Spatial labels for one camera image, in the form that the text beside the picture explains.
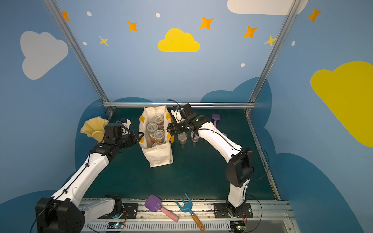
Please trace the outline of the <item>seed jar brown seeds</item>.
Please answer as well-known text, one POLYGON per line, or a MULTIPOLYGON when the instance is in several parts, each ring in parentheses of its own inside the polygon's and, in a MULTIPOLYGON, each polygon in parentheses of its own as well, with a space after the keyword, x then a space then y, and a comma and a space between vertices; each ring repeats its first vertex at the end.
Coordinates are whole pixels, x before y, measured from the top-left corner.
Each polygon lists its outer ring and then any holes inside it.
POLYGON ((178 136, 177 136, 178 140, 179 140, 179 143, 181 145, 184 145, 186 144, 187 140, 188 140, 188 137, 187 137, 187 134, 186 133, 180 133, 178 136))

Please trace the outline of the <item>seed jar purple seeds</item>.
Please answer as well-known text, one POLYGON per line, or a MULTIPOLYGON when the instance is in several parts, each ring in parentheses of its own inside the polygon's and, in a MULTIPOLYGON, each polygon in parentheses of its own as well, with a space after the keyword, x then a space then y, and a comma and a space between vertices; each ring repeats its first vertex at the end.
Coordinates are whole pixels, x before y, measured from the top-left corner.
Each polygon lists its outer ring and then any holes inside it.
POLYGON ((194 133, 194 132, 191 132, 190 136, 191 136, 191 140, 192 140, 192 142, 194 142, 194 143, 197 143, 197 142, 199 141, 199 139, 200 139, 200 136, 197 135, 197 134, 194 133))

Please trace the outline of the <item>white canvas bag yellow handles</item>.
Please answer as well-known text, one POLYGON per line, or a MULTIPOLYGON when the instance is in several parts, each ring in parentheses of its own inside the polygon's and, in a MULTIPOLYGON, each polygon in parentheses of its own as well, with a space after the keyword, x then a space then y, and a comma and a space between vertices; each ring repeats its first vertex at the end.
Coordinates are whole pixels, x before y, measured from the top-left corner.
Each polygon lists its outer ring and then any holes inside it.
POLYGON ((144 108, 139 118, 139 131, 144 133, 139 144, 152 168, 173 164, 171 143, 174 136, 167 132, 171 123, 173 120, 166 106, 144 108))

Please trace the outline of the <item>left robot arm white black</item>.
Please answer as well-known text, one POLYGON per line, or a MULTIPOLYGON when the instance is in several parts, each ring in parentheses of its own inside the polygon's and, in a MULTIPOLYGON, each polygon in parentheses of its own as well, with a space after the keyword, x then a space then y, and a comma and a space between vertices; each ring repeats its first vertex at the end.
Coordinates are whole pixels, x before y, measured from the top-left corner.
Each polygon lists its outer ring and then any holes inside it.
POLYGON ((121 137, 107 138, 89 153, 77 172, 50 198, 41 198, 36 204, 36 219, 32 227, 39 233, 79 233, 92 221, 107 215, 120 218, 123 206, 117 196, 100 198, 80 208, 88 188, 109 165, 121 149, 138 144, 144 133, 131 131, 121 137))

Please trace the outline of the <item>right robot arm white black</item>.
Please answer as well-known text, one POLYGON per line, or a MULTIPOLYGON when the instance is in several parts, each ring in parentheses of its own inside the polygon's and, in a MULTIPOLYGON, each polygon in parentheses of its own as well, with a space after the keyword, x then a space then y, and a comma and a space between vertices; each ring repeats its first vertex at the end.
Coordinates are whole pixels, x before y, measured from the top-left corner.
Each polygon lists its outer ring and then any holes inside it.
POLYGON ((167 132, 172 136, 194 133, 212 145, 227 163, 225 172, 230 183, 227 197, 227 211, 231 217, 236 217, 246 203, 247 186, 254 174, 253 151, 243 148, 224 136, 212 122, 200 115, 194 119, 183 119, 167 126, 167 132))

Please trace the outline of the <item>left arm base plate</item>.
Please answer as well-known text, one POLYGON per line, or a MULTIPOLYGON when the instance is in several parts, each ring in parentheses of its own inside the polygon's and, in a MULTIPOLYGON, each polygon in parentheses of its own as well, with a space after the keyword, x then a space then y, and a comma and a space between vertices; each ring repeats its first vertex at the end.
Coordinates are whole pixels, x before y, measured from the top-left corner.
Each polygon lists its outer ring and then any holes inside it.
POLYGON ((137 217, 139 205, 137 203, 122 203, 121 212, 116 215, 106 214, 100 219, 135 219, 137 217))

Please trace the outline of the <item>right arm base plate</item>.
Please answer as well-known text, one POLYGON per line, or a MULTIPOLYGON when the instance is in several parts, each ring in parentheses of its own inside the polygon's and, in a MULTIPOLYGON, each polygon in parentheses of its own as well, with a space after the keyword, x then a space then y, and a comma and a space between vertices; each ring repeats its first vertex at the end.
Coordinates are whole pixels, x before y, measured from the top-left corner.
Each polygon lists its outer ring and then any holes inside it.
POLYGON ((253 211, 249 203, 233 207, 228 203, 213 203, 211 208, 215 218, 253 218, 253 211))

